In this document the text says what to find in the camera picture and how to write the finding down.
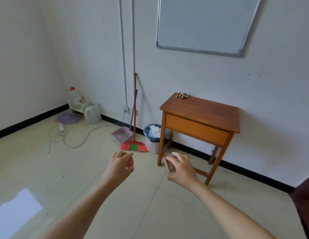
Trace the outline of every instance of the whiteboard aluminum frame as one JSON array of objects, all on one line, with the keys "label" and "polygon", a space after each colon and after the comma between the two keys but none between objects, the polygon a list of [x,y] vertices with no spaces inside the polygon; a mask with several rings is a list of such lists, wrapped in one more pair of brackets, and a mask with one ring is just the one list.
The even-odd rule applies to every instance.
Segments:
[{"label": "whiteboard aluminum frame", "polygon": [[208,50],[200,50],[200,49],[187,49],[187,48],[178,48],[178,47],[170,47],[170,46],[161,46],[159,45],[159,26],[160,26],[160,4],[161,4],[161,0],[159,0],[158,3],[158,26],[157,26],[157,43],[156,46],[157,48],[164,48],[164,49],[178,49],[178,50],[185,50],[185,51],[193,51],[193,52],[203,52],[203,53],[212,53],[212,54],[219,54],[219,55],[226,55],[226,56],[232,56],[232,57],[240,57],[244,48],[244,45],[246,43],[246,40],[248,38],[248,33],[250,32],[250,29],[252,27],[253,21],[255,19],[256,16],[256,12],[260,6],[261,0],[257,1],[256,7],[254,9],[250,24],[248,25],[248,29],[245,33],[242,45],[240,47],[240,49],[238,50],[237,53],[225,53],[225,52],[216,52],[216,51],[208,51]]}]

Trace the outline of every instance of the trash bin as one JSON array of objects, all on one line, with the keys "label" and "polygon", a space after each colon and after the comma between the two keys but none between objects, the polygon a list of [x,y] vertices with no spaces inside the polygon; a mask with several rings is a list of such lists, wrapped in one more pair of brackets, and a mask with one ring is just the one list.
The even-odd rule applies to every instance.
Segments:
[{"label": "trash bin", "polygon": [[161,128],[161,125],[159,124],[150,124],[143,129],[143,134],[146,137],[146,148],[149,152],[153,154],[158,154],[159,146],[160,146],[160,138],[154,138],[154,137],[149,136],[149,129],[151,125],[155,125]]}]

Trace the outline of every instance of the purple cloth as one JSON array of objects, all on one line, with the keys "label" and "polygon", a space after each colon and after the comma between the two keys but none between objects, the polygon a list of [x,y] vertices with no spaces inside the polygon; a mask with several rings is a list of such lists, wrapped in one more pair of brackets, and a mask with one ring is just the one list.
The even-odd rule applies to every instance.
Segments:
[{"label": "purple cloth", "polygon": [[66,124],[78,123],[80,122],[80,120],[81,120],[80,116],[77,116],[70,112],[62,112],[56,117],[55,121],[66,125]]}]

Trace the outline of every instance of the hand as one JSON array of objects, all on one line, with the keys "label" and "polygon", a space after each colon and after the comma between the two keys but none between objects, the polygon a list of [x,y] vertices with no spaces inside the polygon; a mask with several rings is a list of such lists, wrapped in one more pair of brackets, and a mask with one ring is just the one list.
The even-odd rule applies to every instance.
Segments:
[{"label": "hand", "polygon": [[173,152],[172,155],[176,156],[178,159],[173,157],[166,157],[173,165],[176,167],[176,173],[171,175],[168,173],[168,180],[175,182],[186,190],[191,191],[194,184],[200,183],[197,178],[196,172],[189,158],[186,155],[181,155],[180,153]]},{"label": "hand", "polygon": [[132,156],[133,153],[127,154],[123,151],[114,153],[105,170],[101,183],[109,185],[112,189],[116,189],[133,172]]}]

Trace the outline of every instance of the wall outlet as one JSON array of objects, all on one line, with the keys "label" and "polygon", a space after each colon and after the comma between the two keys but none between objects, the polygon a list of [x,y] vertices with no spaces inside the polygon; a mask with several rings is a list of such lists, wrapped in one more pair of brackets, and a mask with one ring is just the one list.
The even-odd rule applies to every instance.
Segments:
[{"label": "wall outlet", "polygon": [[124,112],[127,112],[129,114],[129,107],[128,106],[124,106]]}]

